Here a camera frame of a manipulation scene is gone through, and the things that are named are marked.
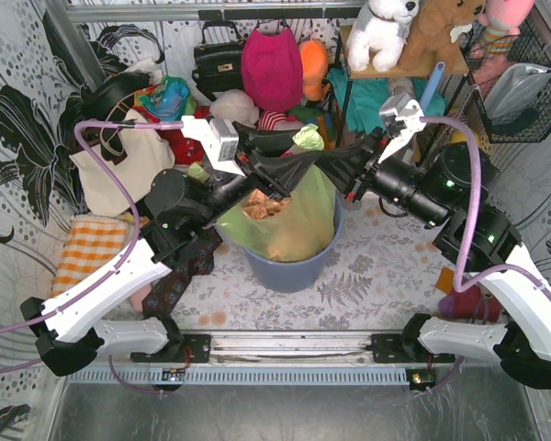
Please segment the green plastic trash bag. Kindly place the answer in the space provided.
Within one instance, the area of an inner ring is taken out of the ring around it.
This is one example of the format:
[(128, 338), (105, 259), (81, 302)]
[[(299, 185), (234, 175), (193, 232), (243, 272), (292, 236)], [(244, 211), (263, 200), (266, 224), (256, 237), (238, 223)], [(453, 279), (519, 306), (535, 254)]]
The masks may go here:
[[(294, 137), (295, 145), (282, 156), (325, 150), (325, 142), (314, 124), (304, 125)], [(320, 253), (334, 235), (335, 187), (316, 166), (312, 166), (291, 192), (291, 202), (274, 217), (253, 220), (242, 210), (258, 189), (251, 179), (214, 221), (230, 241), (268, 260), (297, 262)]]

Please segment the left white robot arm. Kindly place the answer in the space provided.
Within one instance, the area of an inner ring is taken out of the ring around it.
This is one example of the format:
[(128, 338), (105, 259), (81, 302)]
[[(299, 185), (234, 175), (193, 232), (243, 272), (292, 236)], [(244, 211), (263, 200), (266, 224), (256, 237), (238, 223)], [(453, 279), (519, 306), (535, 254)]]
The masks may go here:
[(214, 170), (231, 174), (231, 179), (210, 187), (178, 170), (163, 170), (145, 198), (152, 220), (134, 232), (124, 249), (57, 297), (30, 298), (21, 304), (41, 361), (58, 377), (86, 368), (100, 356), (136, 355), (152, 361), (176, 356), (183, 336), (171, 318), (110, 322), (105, 315), (140, 288), (176, 270), (180, 258), (194, 251), (195, 241), (255, 189), (269, 197), (290, 196), (321, 155), (261, 153), (242, 144), (242, 130), (223, 119), (128, 121), (118, 127), (180, 129), (202, 143)]

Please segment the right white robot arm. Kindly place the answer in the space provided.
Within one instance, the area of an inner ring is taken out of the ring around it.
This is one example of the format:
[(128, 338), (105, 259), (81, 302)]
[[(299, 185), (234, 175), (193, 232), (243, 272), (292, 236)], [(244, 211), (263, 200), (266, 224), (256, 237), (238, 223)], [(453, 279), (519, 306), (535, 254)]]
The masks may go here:
[(551, 286), (518, 230), (486, 201), (496, 168), (474, 142), (450, 144), (420, 171), (389, 156), (380, 131), (323, 153), (319, 169), (349, 199), (371, 192), (437, 228), (434, 246), (455, 265), (453, 299), (486, 288), (508, 322), (459, 322), (418, 313), (403, 328), (401, 351), (412, 361), (453, 355), (498, 364), (511, 378), (551, 390)]

